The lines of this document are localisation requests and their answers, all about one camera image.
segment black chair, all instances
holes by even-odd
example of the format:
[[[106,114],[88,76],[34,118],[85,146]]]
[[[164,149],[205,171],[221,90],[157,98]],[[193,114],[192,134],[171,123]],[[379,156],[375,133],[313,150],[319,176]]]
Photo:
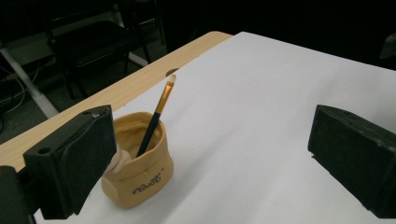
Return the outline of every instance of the black chair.
[[[88,93],[80,79],[87,73],[125,60],[128,70],[129,53],[143,48],[146,61],[149,52],[135,19],[134,0],[36,0],[42,15],[49,47],[63,69],[64,83],[72,99],[75,95],[71,84],[76,83],[84,98]],[[120,15],[116,20],[99,20],[100,15]],[[73,27],[59,33],[59,27]]]

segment gold ferrule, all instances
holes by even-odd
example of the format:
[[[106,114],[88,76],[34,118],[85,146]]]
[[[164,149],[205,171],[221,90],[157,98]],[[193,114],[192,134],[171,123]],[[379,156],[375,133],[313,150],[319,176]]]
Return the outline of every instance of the gold ferrule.
[[[172,87],[174,86],[175,83],[173,82],[167,82],[165,89],[163,89],[163,94],[161,95],[160,102],[157,105],[157,108],[155,109],[155,112],[161,114],[163,112],[163,108],[165,107],[166,101],[168,100],[169,94],[171,93]]]

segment brush tip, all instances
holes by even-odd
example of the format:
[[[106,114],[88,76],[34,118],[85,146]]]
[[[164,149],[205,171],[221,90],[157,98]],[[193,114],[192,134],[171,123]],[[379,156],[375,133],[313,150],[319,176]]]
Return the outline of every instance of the brush tip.
[[[175,80],[176,80],[176,75],[173,74],[173,75],[171,75],[171,76],[169,77],[168,82],[175,83]]]

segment brush holder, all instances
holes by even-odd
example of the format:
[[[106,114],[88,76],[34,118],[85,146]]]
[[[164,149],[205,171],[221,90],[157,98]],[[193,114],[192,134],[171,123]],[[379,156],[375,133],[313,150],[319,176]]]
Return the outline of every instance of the brush holder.
[[[102,190],[118,207],[142,203],[161,190],[173,174],[174,164],[161,121],[146,152],[136,157],[151,117],[150,113],[137,112],[114,120],[118,149],[102,176]]]

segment white tabletop covering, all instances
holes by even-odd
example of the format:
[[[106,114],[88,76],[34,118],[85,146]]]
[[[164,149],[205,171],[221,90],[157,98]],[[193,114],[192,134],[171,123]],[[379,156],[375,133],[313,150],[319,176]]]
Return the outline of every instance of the white tabletop covering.
[[[42,220],[38,212],[37,223],[396,223],[367,211],[307,150],[317,105],[396,133],[395,71],[240,33],[176,75],[161,116],[170,182],[126,210],[98,182],[78,216]],[[114,118],[153,113],[165,82]]]

